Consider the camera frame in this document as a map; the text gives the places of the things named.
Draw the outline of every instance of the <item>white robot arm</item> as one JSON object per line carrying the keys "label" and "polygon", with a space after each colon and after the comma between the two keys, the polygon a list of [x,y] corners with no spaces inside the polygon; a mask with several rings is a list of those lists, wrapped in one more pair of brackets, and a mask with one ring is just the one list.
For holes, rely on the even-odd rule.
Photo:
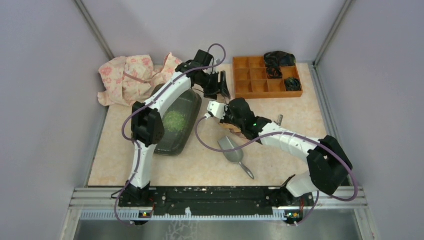
{"label": "white robot arm", "polygon": [[[230,96],[225,72],[220,73],[219,81],[218,73],[207,74],[202,70],[195,70],[209,66],[211,60],[209,53],[199,50],[193,61],[177,67],[171,80],[155,95],[144,103],[134,104],[133,112],[138,114],[132,119],[131,130],[133,139],[141,146],[141,150],[136,146],[131,171],[131,176],[134,177],[129,178],[130,183],[125,189],[134,198],[149,190],[153,153],[165,133],[162,116],[174,101],[194,84],[203,88],[204,97],[216,100],[217,94]],[[281,187],[288,191],[291,198],[317,190],[332,195],[348,176],[346,166],[352,169],[352,164],[334,137],[306,138],[284,129],[267,118],[255,116],[244,98],[236,98],[229,104],[211,101],[207,110],[210,116],[218,118],[221,123],[238,127],[247,139],[280,148],[308,164],[309,171],[289,178]],[[328,154],[328,150],[333,151],[341,160]]]}
{"label": "white robot arm", "polygon": [[[177,98],[181,94],[183,94],[185,91],[192,88],[192,81],[187,76],[182,76],[176,82],[174,82],[174,79],[176,79],[180,75],[181,75],[181,72],[174,73],[171,80],[168,81],[162,87],[162,89],[163,90],[166,89],[166,91],[164,91],[163,94],[160,95],[162,91],[159,90],[156,94],[154,94],[149,99],[147,99],[144,102],[144,104],[145,105],[151,104],[149,108],[153,110],[157,110],[159,115],[163,116],[165,112],[168,110],[168,108],[177,100]],[[137,161],[139,158],[139,149],[136,144],[135,150],[134,150],[134,162],[132,164],[131,175],[133,173],[136,173],[136,174],[132,178],[132,181],[130,184],[136,188],[143,189],[150,183],[153,153],[155,152],[156,146],[158,144],[156,143],[156,144],[150,144],[146,146],[146,144],[142,142],[141,140],[136,140],[136,141],[138,141],[138,144],[141,146],[141,151],[140,151],[141,156],[140,156],[139,167],[138,169],[136,169]]]}
{"label": "white robot arm", "polygon": [[[227,104],[214,101],[211,101],[207,107],[208,112],[221,121],[225,119],[225,109],[228,111]],[[266,124],[262,131],[259,132],[258,136],[260,137],[275,132],[282,132],[285,134],[276,134],[264,137],[261,139],[261,143],[263,145],[280,148],[281,150],[288,152],[295,157],[298,157],[305,163],[308,163],[307,157],[309,156],[309,151],[314,150],[317,147],[315,144],[294,137],[294,134],[296,134],[295,132],[284,129],[274,122]],[[318,138],[311,137],[309,137],[309,139],[312,139],[316,142],[319,140]],[[309,171],[306,171],[300,175],[295,175],[287,183],[286,188],[295,198],[318,190],[318,188],[311,180]]]}

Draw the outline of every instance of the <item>purple wall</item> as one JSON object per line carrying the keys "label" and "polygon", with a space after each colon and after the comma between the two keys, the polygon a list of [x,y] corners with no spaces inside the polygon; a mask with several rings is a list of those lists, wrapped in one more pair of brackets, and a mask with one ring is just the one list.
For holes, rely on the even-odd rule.
{"label": "purple wall", "polygon": [[72,1],[0,7],[0,239],[58,239],[90,169],[107,59]]}
{"label": "purple wall", "polygon": [[150,54],[162,64],[168,52],[186,61],[213,43],[226,47],[226,62],[275,50],[312,61],[344,0],[84,2],[116,56]]}
{"label": "purple wall", "polygon": [[357,1],[319,71],[381,239],[424,239],[424,1]]}

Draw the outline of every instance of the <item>gray scoop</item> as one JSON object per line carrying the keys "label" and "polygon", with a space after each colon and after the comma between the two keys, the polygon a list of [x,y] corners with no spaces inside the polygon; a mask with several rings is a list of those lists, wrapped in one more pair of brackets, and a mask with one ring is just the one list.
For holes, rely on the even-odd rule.
{"label": "gray scoop", "polygon": [[[238,147],[237,143],[235,143],[228,136],[221,138],[218,141],[218,144],[222,150],[235,149]],[[224,152],[224,156],[230,163],[239,164],[240,167],[247,173],[247,175],[249,175],[250,178],[252,178],[253,180],[255,179],[255,176],[253,175],[252,171],[242,162],[244,157],[243,150],[239,149],[232,152]]]}

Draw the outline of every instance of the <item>green material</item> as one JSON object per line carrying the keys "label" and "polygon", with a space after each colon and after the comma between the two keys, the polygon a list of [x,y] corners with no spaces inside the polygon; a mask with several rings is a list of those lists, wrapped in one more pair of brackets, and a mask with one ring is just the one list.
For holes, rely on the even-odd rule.
{"label": "green material", "polygon": [[168,132],[181,132],[186,125],[186,118],[177,111],[167,111],[163,117],[163,126]]}

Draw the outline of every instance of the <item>purple cable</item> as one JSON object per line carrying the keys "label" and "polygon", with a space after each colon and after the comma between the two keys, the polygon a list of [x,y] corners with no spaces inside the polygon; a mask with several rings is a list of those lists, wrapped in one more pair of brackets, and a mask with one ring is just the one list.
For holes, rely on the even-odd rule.
{"label": "purple cable", "polygon": [[[182,78],[184,75],[187,75],[187,74],[189,74],[189,73],[191,73],[191,72],[193,72],[193,71],[197,71],[197,70],[205,70],[205,69],[210,69],[210,68],[216,68],[216,67],[218,67],[219,65],[221,65],[223,62],[224,62],[224,60],[225,60],[225,58],[227,57],[227,52],[226,52],[226,50],[225,50],[225,48],[221,45],[221,44],[219,44],[219,43],[214,43],[214,44],[212,44],[210,47],[209,47],[209,49],[207,50],[207,52],[209,53],[209,51],[211,50],[211,48],[213,47],[213,46],[219,46],[219,47],[221,47],[221,49],[222,49],[222,51],[223,51],[223,53],[224,53],[224,57],[222,58],[222,61],[220,62],[220,63],[217,63],[216,65],[212,65],[212,66],[201,66],[201,67],[195,67],[195,68],[192,68],[192,69],[190,69],[190,70],[187,70],[187,71],[185,71],[185,72],[183,72],[181,75],[179,75],[179,76],[177,76],[173,81],[172,81],[172,83],[174,84],[176,81],[178,81],[180,78]],[[141,151],[141,146],[140,146],[140,144],[137,142],[137,141],[135,141],[135,140],[133,140],[133,139],[131,139],[130,137],[128,137],[127,135],[125,135],[125,127],[127,126],[127,124],[128,124],[128,122],[135,116],[135,115],[137,115],[137,114],[139,114],[141,111],[143,111],[143,110],[145,110],[146,108],[148,108],[148,107],[150,107],[151,105],[153,105],[164,93],[165,93],[165,91],[166,90],[168,90],[169,88],[171,87],[171,84],[169,84],[169,85],[167,85],[165,88],[163,88],[163,89],[161,89],[161,91],[160,91],[160,93],[153,99],[153,101],[152,102],[150,102],[150,103],[148,103],[148,104],[146,104],[145,106],[143,106],[142,108],[140,108],[140,109],[138,109],[138,110],[136,110],[135,112],[133,112],[129,117],[127,117],[127,119],[123,122],[123,124],[122,124],[122,129],[121,129],[121,133],[122,133],[122,136],[123,136],[123,138],[124,139],[126,139],[126,140],[128,140],[128,141],[131,141],[131,142],[133,142],[135,145],[137,145],[137,147],[138,147],[138,157],[137,157],[137,164],[136,164],[136,166],[135,166],[135,170],[134,170],[134,173],[132,174],[132,176],[129,178],[129,180],[126,182],[126,184],[125,184],[125,186],[119,191],[119,195],[118,195],[118,197],[116,198],[116,201],[115,201],[115,206],[114,206],[114,208],[113,208],[113,212],[115,213],[115,217],[116,217],[116,219],[121,223],[121,224],[123,224],[123,225],[126,225],[126,226],[133,226],[132,224],[128,224],[128,223],[126,223],[126,222],[124,222],[124,221],[122,221],[120,218],[119,218],[119,216],[118,216],[118,202],[119,202],[119,199],[121,198],[121,196],[122,196],[122,193],[124,192],[124,190],[128,187],[128,185],[130,185],[130,183],[131,183],[131,181],[134,179],[134,177],[136,176],[136,173],[138,172],[138,170],[139,170],[139,166],[140,166],[140,160],[141,160],[141,154],[142,154],[142,151]]]}
{"label": "purple cable", "polygon": [[[215,64],[215,65],[212,65],[212,66],[200,66],[200,67],[195,67],[195,68],[192,68],[192,69],[190,69],[190,70],[187,70],[187,71],[185,71],[185,72],[183,72],[183,73],[181,73],[181,75],[179,75],[179,76],[177,76],[173,81],[172,81],[172,83],[175,83],[176,81],[178,81],[180,78],[182,78],[184,75],[187,75],[187,74],[189,74],[189,73],[191,73],[191,72],[194,72],[194,71],[197,71],[197,70],[205,70],[205,69],[210,69],[210,68],[216,68],[216,67],[218,67],[219,65],[221,65],[223,62],[224,62],[224,60],[225,60],[225,58],[227,57],[227,52],[226,52],[226,50],[225,50],[225,48],[221,45],[221,44],[219,44],[219,43],[214,43],[214,44],[212,44],[212,45],[210,45],[210,47],[209,47],[209,49],[207,50],[207,52],[209,52],[210,50],[211,50],[211,48],[213,47],[213,46],[219,46],[219,47],[221,47],[221,49],[222,49],[222,51],[223,51],[223,53],[224,53],[224,57],[222,58],[222,61],[220,62],[220,63],[217,63],[217,64]],[[132,141],[132,139],[131,138],[129,138],[129,137],[127,137],[126,135],[125,135],[125,127],[127,126],[127,124],[128,124],[128,122],[135,116],[135,115],[137,115],[137,114],[139,114],[141,111],[143,111],[143,110],[145,110],[146,108],[148,108],[148,107],[150,107],[151,105],[153,105],[164,93],[165,93],[165,91],[166,90],[168,90],[169,88],[171,87],[171,84],[169,84],[169,85],[167,85],[166,87],[164,87],[163,89],[160,89],[160,93],[153,99],[153,101],[152,102],[150,102],[149,104],[147,104],[146,106],[144,106],[144,107],[142,107],[142,108],[140,108],[140,109],[138,109],[138,110],[136,110],[135,112],[133,112],[124,122],[123,122],[123,125],[122,125],[122,136],[123,136],[123,138],[124,139],[126,139],[126,140],[128,140],[128,141]]]}
{"label": "purple cable", "polygon": [[130,185],[131,181],[136,177],[137,171],[139,169],[140,166],[140,160],[141,160],[141,155],[142,155],[142,147],[140,146],[140,144],[137,141],[133,141],[137,147],[138,147],[138,156],[137,156],[137,164],[135,166],[135,172],[132,174],[132,176],[129,178],[129,180],[126,182],[125,186],[119,191],[118,196],[116,197],[116,201],[115,201],[115,206],[113,207],[113,212],[115,213],[115,218],[118,220],[118,222],[120,222],[121,224],[125,225],[125,226],[130,226],[132,227],[133,224],[131,223],[126,223],[124,221],[122,221],[118,215],[118,202],[119,199],[122,196],[122,193],[124,192],[124,190],[128,187],[128,185]]}
{"label": "purple cable", "polygon": [[320,198],[320,191],[316,191],[316,198],[315,198],[315,202],[312,205],[312,208],[306,213],[305,217],[300,220],[300,222],[297,222],[297,224],[290,224],[290,226],[292,227],[297,227],[299,226],[301,223],[303,223],[304,221],[306,221],[306,219],[309,218],[309,216],[311,215],[312,211],[314,211],[315,207],[318,204],[318,199]]}
{"label": "purple cable", "polygon": [[350,169],[350,167],[345,163],[345,161],[342,160],[341,157],[339,157],[335,152],[333,152],[331,149],[329,149],[328,147],[324,146],[323,144],[321,144],[321,143],[319,143],[317,141],[314,141],[312,139],[309,139],[309,138],[307,138],[305,136],[298,135],[296,133],[289,133],[289,132],[277,131],[277,132],[267,133],[267,134],[264,134],[262,136],[258,136],[257,138],[255,138],[255,139],[253,139],[253,140],[251,140],[251,141],[249,141],[249,142],[247,142],[247,143],[245,143],[245,144],[243,144],[241,146],[238,146],[236,148],[233,148],[233,149],[227,149],[227,150],[216,149],[216,148],[213,148],[213,147],[208,146],[205,142],[203,142],[200,139],[199,132],[198,132],[198,127],[199,127],[200,122],[203,121],[203,120],[205,120],[205,119],[206,119],[206,116],[200,118],[196,122],[196,125],[194,127],[194,133],[196,134],[196,138],[199,140],[199,142],[205,148],[207,148],[209,150],[212,150],[212,151],[215,151],[215,152],[218,152],[218,153],[234,152],[234,151],[240,150],[240,149],[242,149],[242,148],[244,148],[244,147],[246,147],[246,146],[248,146],[248,145],[250,145],[250,144],[252,144],[252,143],[254,143],[254,142],[258,141],[258,140],[260,140],[260,139],[263,139],[263,138],[266,138],[266,137],[269,137],[269,136],[273,136],[273,135],[279,135],[279,134],[293,136],[293,137],[296,137],[298,139],[301,139],[301,140],[304,140],[306,142],[309,142],[311,144],[317,145],[318,147],[324,149],[327,153],[329,153],[330,155],[332,155],[335,159],[337,159],[337,161],[340,162],[340,164],[346,169],[346,171],[349,173],[350,177],[352,178],[352,183],[353,183],[353,187],[354,187],[354,192],[353,192],[353,196],[352,197],[350,197],[350,198],[340,198],[338,196],[333,196],[333,195],[331,195],[330,197],[332,197],[334,199],[337,199],[339,201],[342,201],[342,202],[350,202],[350,201],[353,201],[354,199],[357,198],[359,189],[358,189],[358,181],[357,181],[357,178],[355,177],[354,173],[352,172],[352,170]]}

